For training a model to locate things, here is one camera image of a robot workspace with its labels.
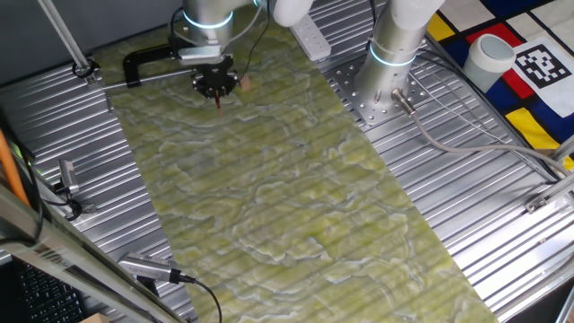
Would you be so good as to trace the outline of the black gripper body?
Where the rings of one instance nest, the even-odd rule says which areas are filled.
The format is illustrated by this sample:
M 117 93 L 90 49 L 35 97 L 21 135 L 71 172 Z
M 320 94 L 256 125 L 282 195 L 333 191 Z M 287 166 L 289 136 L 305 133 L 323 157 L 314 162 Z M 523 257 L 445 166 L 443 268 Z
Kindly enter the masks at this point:
M 219 91 L 225 86 L 228 95 L 239 83 L 239 76 L 236 71 L 231 70 L 233 63 L 221 62 L 218 65 L 199 65 L 197 74 L 192 77 L 192 86 L 202 96 L 213 99 L 209 89 L 214 88 L 220 97 Z

